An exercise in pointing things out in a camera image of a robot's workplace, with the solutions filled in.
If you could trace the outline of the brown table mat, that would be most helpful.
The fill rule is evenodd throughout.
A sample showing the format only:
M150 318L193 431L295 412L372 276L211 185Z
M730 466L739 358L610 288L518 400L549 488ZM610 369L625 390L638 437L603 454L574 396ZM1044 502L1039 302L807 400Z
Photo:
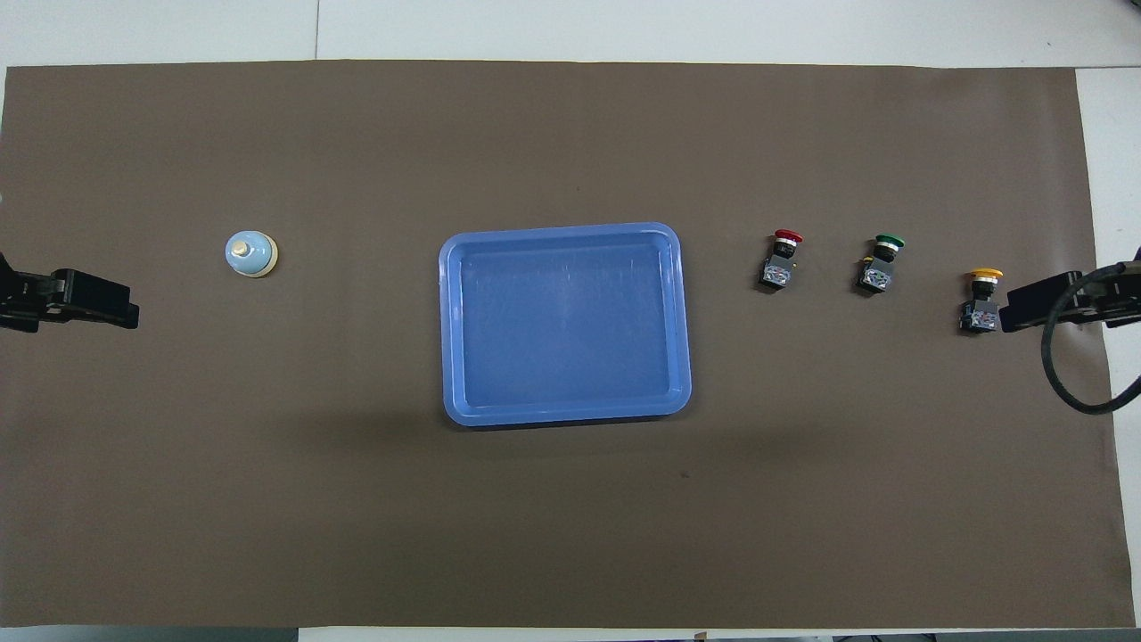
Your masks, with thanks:
M682 244L688 406L456 425L443 244L623 222ZM868 295L877 235L906 245ZM0 330L0 627L1136 618L1112 418L1053 395L1038 333L957 328L970 269L1097 265L1073 70L13 68L0 252L140 306Z

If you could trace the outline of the green mushroom push button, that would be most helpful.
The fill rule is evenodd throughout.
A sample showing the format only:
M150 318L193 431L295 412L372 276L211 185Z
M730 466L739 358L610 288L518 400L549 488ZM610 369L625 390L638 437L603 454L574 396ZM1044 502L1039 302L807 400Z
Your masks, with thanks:
M880 295L887 292L895 281L895 261L906 243L897 235L877 235L874 237L869 255L861 259L856 287Z

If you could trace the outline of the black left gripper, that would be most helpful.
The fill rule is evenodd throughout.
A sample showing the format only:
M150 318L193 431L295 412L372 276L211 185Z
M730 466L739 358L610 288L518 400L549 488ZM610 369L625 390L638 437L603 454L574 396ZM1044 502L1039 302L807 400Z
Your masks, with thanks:
M123 330L137 330L140 316L126 284L72 268L21 273L0 253L0 328L37 333L39 312L52 312L56 324L84 320Z

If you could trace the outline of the red mushroom push button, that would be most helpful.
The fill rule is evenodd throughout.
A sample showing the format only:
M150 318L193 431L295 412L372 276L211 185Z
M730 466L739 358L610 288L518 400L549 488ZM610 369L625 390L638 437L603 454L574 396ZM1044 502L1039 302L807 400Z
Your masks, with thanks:
M796 268L795 253L803 237L796 231L778 228L772 234L771 252L759 267L758 285L762 289L786 289Z

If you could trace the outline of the light blue call bell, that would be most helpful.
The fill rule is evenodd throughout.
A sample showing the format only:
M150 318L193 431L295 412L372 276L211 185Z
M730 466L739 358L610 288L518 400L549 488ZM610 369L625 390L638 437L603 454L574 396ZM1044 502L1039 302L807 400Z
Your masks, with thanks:
M276 268L280 249L264 231L237 231L227 239L225 259L230 269L249 279L260 279Z

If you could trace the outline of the yellow mushroom push button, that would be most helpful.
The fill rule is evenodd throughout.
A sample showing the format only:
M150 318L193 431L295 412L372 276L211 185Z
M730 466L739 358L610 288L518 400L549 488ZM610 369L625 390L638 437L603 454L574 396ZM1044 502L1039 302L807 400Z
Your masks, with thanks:
M958 310L958 330L963 333L993 333L1000 326L1000 306L994 301L1004 273L993 267L979 267L968 273L969 300Z

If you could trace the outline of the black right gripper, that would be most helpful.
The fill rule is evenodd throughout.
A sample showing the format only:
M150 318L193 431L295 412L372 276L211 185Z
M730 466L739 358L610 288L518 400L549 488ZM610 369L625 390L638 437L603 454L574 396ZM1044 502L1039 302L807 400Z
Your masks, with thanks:
M1104 326L1141 324L1141 261L1117 261L1083 275L1065 271L1009 290L1000 309L1003 333L1043 325L1047 312L1073 282L1081 281L1081 303L1089 312L1107 312Z

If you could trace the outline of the blue plastic tray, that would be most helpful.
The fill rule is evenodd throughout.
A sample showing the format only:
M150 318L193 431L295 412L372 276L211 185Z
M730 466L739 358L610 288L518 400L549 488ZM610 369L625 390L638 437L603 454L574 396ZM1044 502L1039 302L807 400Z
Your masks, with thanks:
M659 418L691 399L682 244L667 225L454 235L439 312L458 425Z

